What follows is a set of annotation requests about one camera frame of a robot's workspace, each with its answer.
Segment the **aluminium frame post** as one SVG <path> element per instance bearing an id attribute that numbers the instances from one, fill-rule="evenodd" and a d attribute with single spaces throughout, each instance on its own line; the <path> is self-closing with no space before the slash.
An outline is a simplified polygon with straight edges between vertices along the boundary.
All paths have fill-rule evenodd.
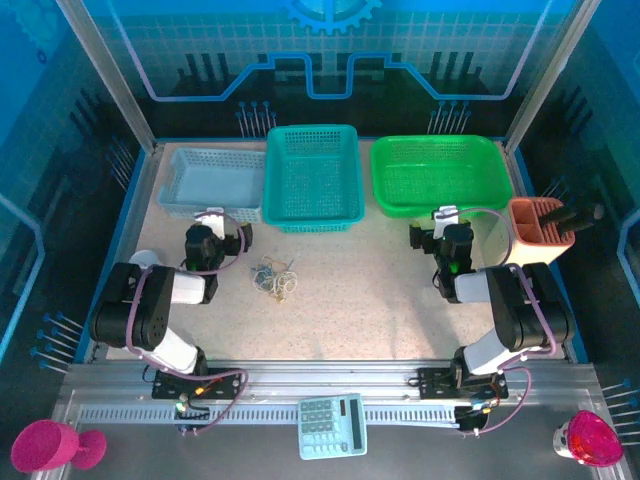
<path id="1" fill-rule="evenodd" d="M 134 137 L 148 155 L 156 137 L 83 0 L 55 0 Z"/>
<path id="2" fill-rule="evenodd" d="M 514 153 L 519 147 L 601 2 L 602 0 L 580 0 L 577 3 L 566 21 L 553 54 L 535 77 L 531 89 L 525 96 L 507 131 L 504 139 L 506 153 Z"/>

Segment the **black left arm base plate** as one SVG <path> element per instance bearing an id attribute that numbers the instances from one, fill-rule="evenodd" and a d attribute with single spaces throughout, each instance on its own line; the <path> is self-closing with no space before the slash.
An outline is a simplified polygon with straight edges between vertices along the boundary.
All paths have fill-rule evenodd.
<path id="1" fill-rule="evenodd" d="M 178 400 L 188 395 L 196 400 L 232 400 L 239 392 L 243 375 L 236 373 L 216 381 L 194 381 L 157 372 L 152 383 L 153 399 Z"/>

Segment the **aluminium mounting rail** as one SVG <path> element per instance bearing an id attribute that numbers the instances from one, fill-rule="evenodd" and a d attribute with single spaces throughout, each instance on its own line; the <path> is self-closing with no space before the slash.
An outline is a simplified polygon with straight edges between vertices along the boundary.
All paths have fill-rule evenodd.
<path id="1" fill-rule="evenodd" d="M 447 368 L 447 360 L 369 361 L 212 361 L 213 368 L 242 368 L 249 383 L 245 404 L 287 404 L 303 397 L 359 393 L 368 405 L 400 405 L 419 401 L 408 379 L 419 368 Z M 582 405 L 600 402 L 603 394 L 590 364 L 562 360 L 528 360 L 532 375 L 526 405 Z M 106 360 L 75 364 L 64 377 L 59 401 L 75 404 L 147 404 L 151 386 L 142 380 L 138 360 Z"/>

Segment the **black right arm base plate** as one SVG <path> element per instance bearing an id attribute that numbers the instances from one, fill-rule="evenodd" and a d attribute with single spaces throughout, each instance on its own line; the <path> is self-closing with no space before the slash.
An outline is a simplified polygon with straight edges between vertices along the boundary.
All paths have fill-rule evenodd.
<path id="1" fill-rule="evenodd" d="M 497 373 L 464 376 L 453 368 L 420 368 L 412 381 L 422 400 L 504 400 L 509 396 L 505 377 Z"/>

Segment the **teal plastic basket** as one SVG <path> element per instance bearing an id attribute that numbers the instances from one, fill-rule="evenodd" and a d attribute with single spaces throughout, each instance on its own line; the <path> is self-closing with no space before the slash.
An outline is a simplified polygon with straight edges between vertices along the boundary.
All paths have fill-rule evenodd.
<path id="1" fill-rule="evenodd" d="M 271 129 L 264 175 L 263 219 L 283 232 L 346 231 L 364 217 L 359 138 L 350 125 Z"/>

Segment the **green plastic basket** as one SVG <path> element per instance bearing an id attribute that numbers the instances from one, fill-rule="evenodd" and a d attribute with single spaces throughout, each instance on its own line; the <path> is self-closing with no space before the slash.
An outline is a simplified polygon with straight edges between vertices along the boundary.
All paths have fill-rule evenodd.
<path id="1" fill-rule="evenodd" d="M 370 150 L 374 197 L 391 218 L 442 206 L 505 207 L 513 187 L 496 143 L 477 135 L 387 136 Z"/>

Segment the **pale blue plastic basket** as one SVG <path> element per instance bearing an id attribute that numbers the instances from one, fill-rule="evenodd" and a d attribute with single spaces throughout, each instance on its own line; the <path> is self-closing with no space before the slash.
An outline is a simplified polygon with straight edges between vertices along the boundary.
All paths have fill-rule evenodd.
<path id="1" fill-rule="evenodd" d="M 265 160 L 259 151 L 177 148 L 157 202 L 174 218 L 220 208 L 239 222 L 260 223 Z"/>

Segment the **magenta glossy goblet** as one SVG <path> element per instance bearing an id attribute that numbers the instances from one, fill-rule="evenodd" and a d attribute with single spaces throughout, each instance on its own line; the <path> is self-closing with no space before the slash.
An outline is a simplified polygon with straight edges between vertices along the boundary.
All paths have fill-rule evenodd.
<path id="1" fill-rule="evenodd" d="M 616 432 L 588 410 L 580 410 L 557 428 L 552 446 L 561 457 L 598 468 L 617 464 L 624 454 Z"/>

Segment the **pink matte goblet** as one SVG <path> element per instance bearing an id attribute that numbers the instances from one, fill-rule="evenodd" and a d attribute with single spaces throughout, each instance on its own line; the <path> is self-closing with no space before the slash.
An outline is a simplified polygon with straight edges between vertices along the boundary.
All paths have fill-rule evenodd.
<path id="1" fill-rule="evenodd" d="M 22 473 L 54 470 L 67 464 L 87 470 L 104 458 L 106 450 L 107 439 L 100 430 L 79 433 L 65 423 L 38 420 L 18 435 L 10 459 Z"/>

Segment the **pale blue calculator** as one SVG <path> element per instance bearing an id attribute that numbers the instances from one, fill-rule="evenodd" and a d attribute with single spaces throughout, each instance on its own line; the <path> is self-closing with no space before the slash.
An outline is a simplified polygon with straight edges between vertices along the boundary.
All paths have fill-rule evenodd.
<path id="1" fill-rule="evenodd" d="M 297 419 L 302 460 L 362 456 L 368 451 L 360 394 L 302 399 L 297 405 Z"/>

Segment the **terracotta and beige utensil holder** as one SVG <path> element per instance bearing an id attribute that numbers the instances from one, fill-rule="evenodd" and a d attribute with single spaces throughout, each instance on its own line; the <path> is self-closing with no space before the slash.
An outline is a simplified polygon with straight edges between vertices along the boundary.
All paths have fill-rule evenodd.
<path id="1" fill-rule="evenodd" d="M 540 227 L 539 218 L 557 208 L 563 202 L 552 197 L 514 197 L 502 210 L 509 221 L 509 237 L 501 220 L 490 230 L 481 251 L 486 266 L 497 265 L 511 249 L 508 263 L 520 266 L 531 263 L 552 263 L 576 241 L 575 234 L 560 237 L 553 224 Z"/>

